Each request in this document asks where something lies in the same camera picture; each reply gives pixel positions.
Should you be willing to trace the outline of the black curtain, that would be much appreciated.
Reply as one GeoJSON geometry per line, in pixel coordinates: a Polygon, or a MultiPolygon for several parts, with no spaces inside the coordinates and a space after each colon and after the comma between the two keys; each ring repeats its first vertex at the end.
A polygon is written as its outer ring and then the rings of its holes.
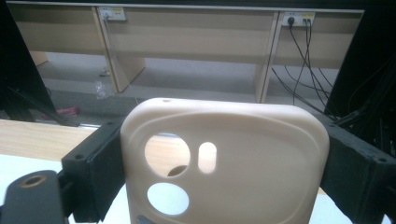
{"type": "Polygon", "coordinates": [[[340,119],[360,109],[396,53],[396,0],[351,0],[364,12],[324,113],[340,119]]]}
{"type": "Polygon", "coordinates": [[[0,84],[54,107],[6,0],[0,0],[0,84]]]}

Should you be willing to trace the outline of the clear plastic wrapper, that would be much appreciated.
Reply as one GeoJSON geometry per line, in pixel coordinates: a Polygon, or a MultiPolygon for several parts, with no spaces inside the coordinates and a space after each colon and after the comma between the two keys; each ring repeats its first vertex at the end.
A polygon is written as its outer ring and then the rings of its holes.
{"type": "Polygon", "coordinates": [[[95,92],[98,100],[104,100],[108,97],[106,85],[102,81],[95,82],[95,92]]]}

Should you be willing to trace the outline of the wooden shelf unit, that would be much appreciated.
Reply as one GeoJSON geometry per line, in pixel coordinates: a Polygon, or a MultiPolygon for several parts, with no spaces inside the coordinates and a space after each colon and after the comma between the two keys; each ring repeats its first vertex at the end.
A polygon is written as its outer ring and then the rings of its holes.
{"type": "Polygon", "coordinates": [[[315,12],[315,67],[341,66],[361,21],[359,10],[167,7],[8,0],[31,51],[106,55],[123,91],[147,58],[253,63],[256,99],[267,95],[273,64],[299,65],[304,26],[282,26],[285,12],[315,12]],[[126,21],[104,21],[99,7],[122,7],[126,21]]]}

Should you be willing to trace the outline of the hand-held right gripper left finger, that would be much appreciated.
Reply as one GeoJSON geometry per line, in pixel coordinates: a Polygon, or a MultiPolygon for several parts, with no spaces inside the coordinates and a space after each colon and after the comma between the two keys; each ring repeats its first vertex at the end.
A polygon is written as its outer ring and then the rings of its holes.
{"type": "Polygon", "coordinates": [[[71,214],[77,223],[103,221],[125,183],[122,122],[106,122],[62,158],[64,176],[73,186],[71,214]]]}

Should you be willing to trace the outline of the pink object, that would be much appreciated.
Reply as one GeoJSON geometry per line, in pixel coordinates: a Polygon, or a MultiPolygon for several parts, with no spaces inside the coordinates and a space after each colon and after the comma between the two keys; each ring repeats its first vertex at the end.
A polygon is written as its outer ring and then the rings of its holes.
{"type": "Polygon", "coordinates": [[[74,105],[70,107],[57,108],[57,113],[63,116],[76,116],[79,113],[79,107],[74,105]]]}

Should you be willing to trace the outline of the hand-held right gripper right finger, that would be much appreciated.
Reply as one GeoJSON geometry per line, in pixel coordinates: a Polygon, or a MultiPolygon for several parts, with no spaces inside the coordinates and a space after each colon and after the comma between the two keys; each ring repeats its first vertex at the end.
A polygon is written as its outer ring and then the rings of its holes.
{"type": "Polygon", "coordinates": [[[396,224],[396,159],[317,116],[330,137],[321,188],[353,224],[396,224]]]}

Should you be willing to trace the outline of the printed package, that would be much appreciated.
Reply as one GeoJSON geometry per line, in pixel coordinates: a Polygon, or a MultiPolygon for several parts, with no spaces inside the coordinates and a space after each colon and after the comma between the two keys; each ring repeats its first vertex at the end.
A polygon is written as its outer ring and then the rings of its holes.
{"type": "Polygon", "coordinates": [[[123,122],[120,142],[132,224],[308,224],[330,140],[293,105],[154,98],[123,122]],[[158,133],[185,141],[174,176],[150,167],[158,133]]]}

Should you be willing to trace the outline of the black metal stand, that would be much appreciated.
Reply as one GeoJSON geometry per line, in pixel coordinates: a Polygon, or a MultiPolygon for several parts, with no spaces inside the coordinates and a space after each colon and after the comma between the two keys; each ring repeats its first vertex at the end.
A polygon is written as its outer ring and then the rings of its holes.
{"type": "Polygon", "coordinates": [[[0,84],[0,101],[2,101],[0,107],[4,108],[11,120],[35,122],[35,118],[30,112],[30,109],[33,108],[60,125],[79,126],[79,123],[58,114],[54,107],[42,104],[27,93],[15,90],[4,84],[0,84]]]}
{"type": "Polygon", "coordinates": [[[334,124],[396,158],[396,52],[364,104],[334,124]]]}

